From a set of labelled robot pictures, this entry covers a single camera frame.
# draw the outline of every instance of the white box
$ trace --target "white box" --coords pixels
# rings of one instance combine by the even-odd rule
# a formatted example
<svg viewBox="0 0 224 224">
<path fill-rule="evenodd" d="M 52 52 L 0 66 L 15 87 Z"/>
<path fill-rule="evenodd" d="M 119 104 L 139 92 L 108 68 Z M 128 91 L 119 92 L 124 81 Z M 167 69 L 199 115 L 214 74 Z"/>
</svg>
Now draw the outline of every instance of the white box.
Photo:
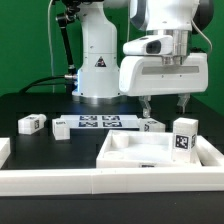
<svg viewBox="0 0 224 224">
<path fill-rule="evenodd" d="M 55 140 L 68 140 L 70 139 L 70 128 L 64 119 L 53 119 L 52 130 Z"/>
<path fill-rule="evenodd" d="M 198 120 L 179 118 L 173 125 L 174 161 L 191 162 L 197 141 Z"/>
<path fill-rule="evenodd" d="M 44 127 L 46 121 L 44 114 L 31 114 L 18 121 L 18 132 L 19 134 L 31 135 L 36 131 L 39 131 Z"/>
<path fill-rule="evenodd" d="M 166 125 L 153 118 L 139 119 L 139 131 L 165 132 Z"/>
<path fill-rule="evenodd" d="M 114 147 L 113 136 L 123 132 L 129 136 L 127 147 Z M 172 133 L 110 130 L 97 157 L 97 168 L 201 166 L 196 151 L 191 163 L 173 161 L 172 142 Z"/>
<path fill-rule="evenodd" d="M 9 138 L 0 138 L 0 168 L 3 166 L 9 155 L 10 155 Z"/>
</svg>

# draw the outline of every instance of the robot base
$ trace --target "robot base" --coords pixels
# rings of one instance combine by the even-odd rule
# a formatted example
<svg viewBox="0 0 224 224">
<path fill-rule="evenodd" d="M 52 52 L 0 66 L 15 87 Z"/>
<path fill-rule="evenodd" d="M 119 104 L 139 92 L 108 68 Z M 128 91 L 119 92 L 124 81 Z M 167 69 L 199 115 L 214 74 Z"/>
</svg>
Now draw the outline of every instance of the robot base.
<svg viewBox="0 0 224 224">
<path fill-rule="evenodd" d="M 112 98 L 97 98 L 97 97 L 84 97 L 80 95 L 72 95 L 72 99 L 75 102 L 102 105 L 102 104 L 116 104 L 125 102 L 127 100 L 127 96 L 120 95 Z"/>
</svg>

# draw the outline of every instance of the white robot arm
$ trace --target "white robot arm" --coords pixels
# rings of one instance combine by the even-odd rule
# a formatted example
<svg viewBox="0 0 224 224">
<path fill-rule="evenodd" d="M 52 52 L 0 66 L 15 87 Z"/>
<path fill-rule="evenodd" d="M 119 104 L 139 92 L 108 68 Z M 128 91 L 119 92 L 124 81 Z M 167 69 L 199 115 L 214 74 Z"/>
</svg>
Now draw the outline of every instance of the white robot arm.
<svg viewBox="0 0 224 224">
<path fill-rule="evenodd" d="M 184 106 L 190 93 L 205 91 L 208 85 L 207 55 L 190 53 L 189 42 L 198 5 L 211 1 L 62 0 L 67 7 L 63 18 L 78 15 L 83 31 L 83 65 L 74 98 L 99 103 L 116 101 L 122 94 L 140 96 L 146 117 L 151 95 L 181 94 L 179 104 Z M 134 26 L 152 34 L 124 45 L 126 57 L 119 71 L 117 31 L 103 7 L 128 3 Z"/>
</svg>

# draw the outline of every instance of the white tray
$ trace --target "white tray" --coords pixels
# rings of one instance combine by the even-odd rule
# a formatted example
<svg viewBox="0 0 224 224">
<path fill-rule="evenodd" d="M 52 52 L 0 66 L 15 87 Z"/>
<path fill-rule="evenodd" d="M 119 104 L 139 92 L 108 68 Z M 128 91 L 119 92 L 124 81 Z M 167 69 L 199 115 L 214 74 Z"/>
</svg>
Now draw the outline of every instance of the white tray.
<svg viewBox="0 0 224 224">
<path fill-rule="evenodd" d="M 224 191 L 224 156 L 198 136 L 204 166 L 0 171 L 0 196 Z"/>
<path fill-rule="evenodd" d="M 113 146 L 113 136 L 128 136 L 128 147 Z M 201 166 L 197 155 L 198 145 L 192 149 L 192 161 L 172 160 L 172 133 L 113 131 L 110 130 L 97 157 L 97 168 L 137 168 Z"/>
</svg>

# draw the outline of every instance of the white block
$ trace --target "white block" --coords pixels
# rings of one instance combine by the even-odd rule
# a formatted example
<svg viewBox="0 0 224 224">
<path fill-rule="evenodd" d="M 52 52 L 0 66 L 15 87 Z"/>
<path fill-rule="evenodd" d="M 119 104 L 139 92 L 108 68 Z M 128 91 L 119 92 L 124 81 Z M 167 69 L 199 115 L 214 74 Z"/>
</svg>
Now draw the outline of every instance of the white block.
<svg viewBox="0 0 224 224">
<path fill-rule="evenodd" d="M 53 129 L 55 140 L 70 139 L 70 128 L 65 120 L 53 119 L 52 129 Z"/>
<path fill-rule="evenodd" d="M 112 146 L 115 149 L 127 148 L 129 144 L 129 136 L 127 132 L 117 131 L 112 134 Z"/>
<path fill-rule="evenodd" d="M 31 135 L 44 127 L 46 119 L 44 114 L 31 114 L 18 121 L 18 131 L 20 134 Z"/>
<path fill-rule="evenodd" d="M 165 132 L 166 125 L 153 118 L 139 119 L 139 131 Z"/>
<path fill-rule="evenodd" d="M 10 155 L 9 138 L 0 138 L 0 168 L 3 166 L 9 155 Z"/>
<path fill-rule="evenodd" d="M 192 162 L 197 132 L 198 120 L 179 118 L 174 121 L 172 153 L 174 161 Z"/>
</svg>

